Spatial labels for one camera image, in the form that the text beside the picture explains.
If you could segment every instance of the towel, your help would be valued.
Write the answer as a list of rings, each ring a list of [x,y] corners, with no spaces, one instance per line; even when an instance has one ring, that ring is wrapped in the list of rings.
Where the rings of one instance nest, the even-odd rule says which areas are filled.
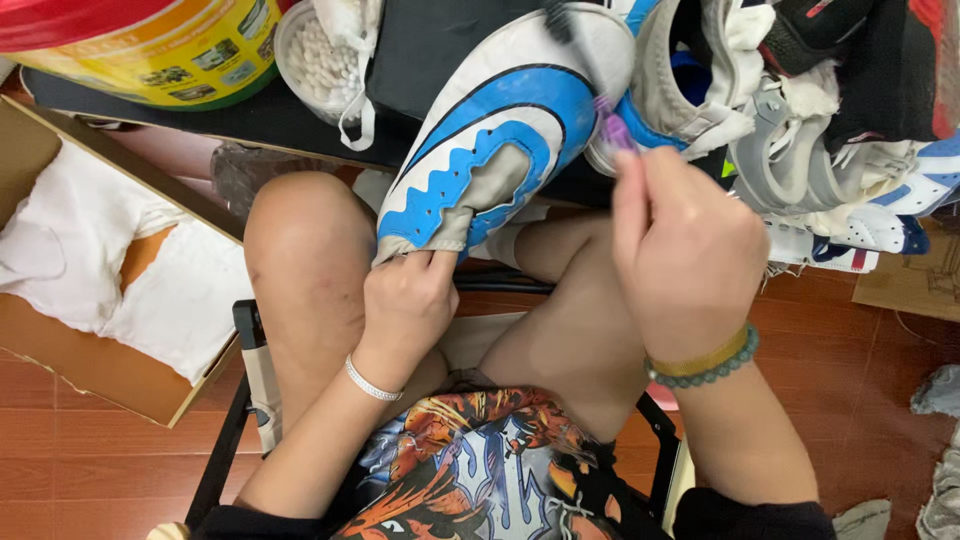
[[[0,232],[0,292],[71,328],[98,332],[120,304],[120,265],[131,240],[185,217],[64,140]]]
[[[243,248],[191,217],[170,231],[99,334],[196,384],[234,332],[233,303],[249,298]]]

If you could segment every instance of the cotton swab container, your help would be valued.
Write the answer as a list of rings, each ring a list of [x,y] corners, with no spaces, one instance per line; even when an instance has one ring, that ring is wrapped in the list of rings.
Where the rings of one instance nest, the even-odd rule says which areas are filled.
[[[360,92],[356,51],[330,44],[309,1],[295,4],[283,15],[274,47],[283,81],[314,114],[336,126]],[[344,119],[344,126],[359,124],[359,112]]]

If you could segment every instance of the black shoe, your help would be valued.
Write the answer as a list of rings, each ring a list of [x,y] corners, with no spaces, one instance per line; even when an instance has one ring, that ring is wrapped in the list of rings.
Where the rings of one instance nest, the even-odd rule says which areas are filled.
[[[777,19],[760,43],[774,70],[793,77],[842,52],[866,21],[874,0],[783,0]]]
[[[956,0],[876,0],[837,69],[840,111],[828,149],[869,140],[932,141],[960,124]]]

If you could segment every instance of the gold bracelet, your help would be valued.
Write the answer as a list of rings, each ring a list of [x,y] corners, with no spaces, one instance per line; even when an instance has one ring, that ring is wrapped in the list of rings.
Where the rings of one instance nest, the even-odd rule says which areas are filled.
[[[747,343],[747,324],[712,353],[697,356],[692,360],[679,363],[663,363],[650,358],[650,365],[661,375],[667,377],[690,377],[713,369],[736,355]]]

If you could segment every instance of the leg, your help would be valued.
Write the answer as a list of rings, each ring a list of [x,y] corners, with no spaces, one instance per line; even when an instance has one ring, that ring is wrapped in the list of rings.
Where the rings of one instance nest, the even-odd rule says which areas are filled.
[[[609,217],[528,225],[514,254],[524,273],[557,289],[491,346],[480,370],[497,385],[554,392],[581,427],[614,440],[648,380],[613,267]]]
[[[364,329],[363,281],[376,250],[374,214],[337,178],[284,175],[253,203],[245,234],[253,284],[289,430],[356,348]],[[446,377],[443,358],[424,359],[399,414]]]

